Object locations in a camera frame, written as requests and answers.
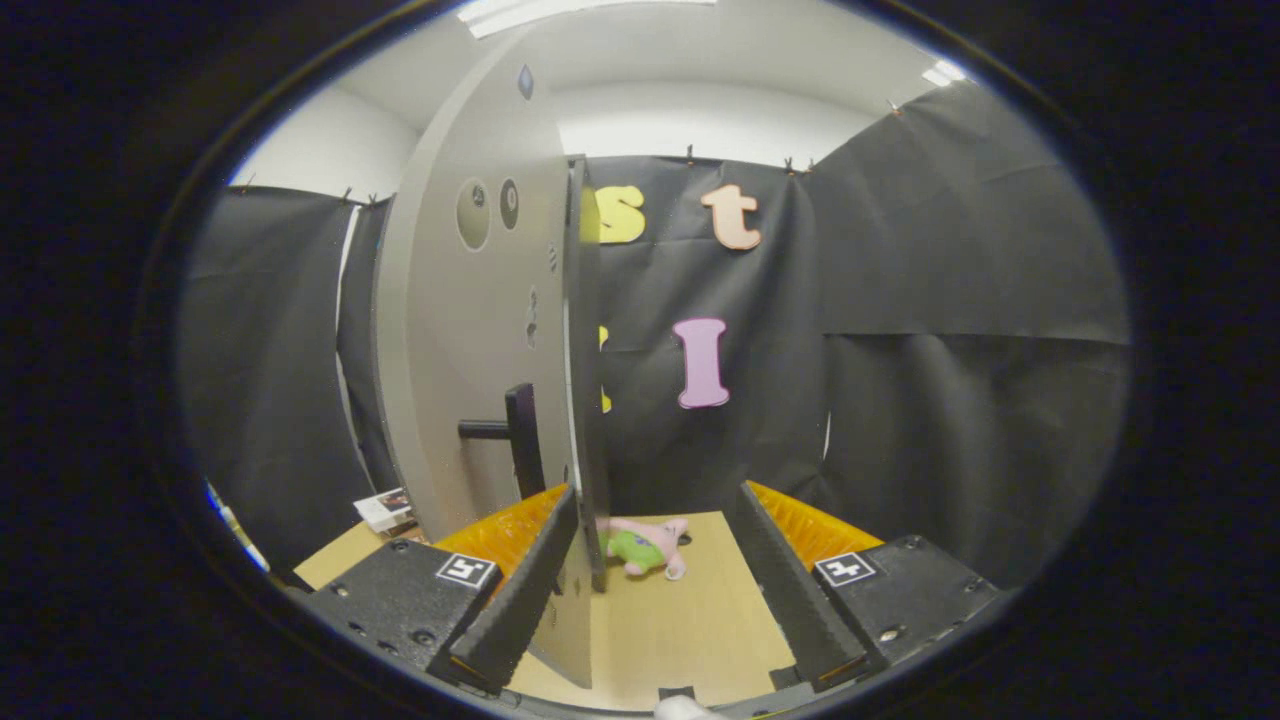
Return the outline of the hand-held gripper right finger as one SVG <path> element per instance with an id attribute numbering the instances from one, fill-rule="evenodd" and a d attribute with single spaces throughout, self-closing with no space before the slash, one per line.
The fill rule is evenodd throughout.
<path id="1" fill-rule="evenodd" d="M 724 518 L 794 656 L 780 685 L 822 692 L 933 650 L 1000 588 L 932 541 L 879 541 L 755 482 Z"/>

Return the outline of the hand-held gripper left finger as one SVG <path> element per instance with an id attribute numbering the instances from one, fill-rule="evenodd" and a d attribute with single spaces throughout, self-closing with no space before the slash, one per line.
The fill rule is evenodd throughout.
<path id="1" fill-rule="evenodd" d="M 392 539 L 301 603 L 410 673 L 497 694 L 532 642 L 579 530 L 557 486 L 438 544 Z"/>

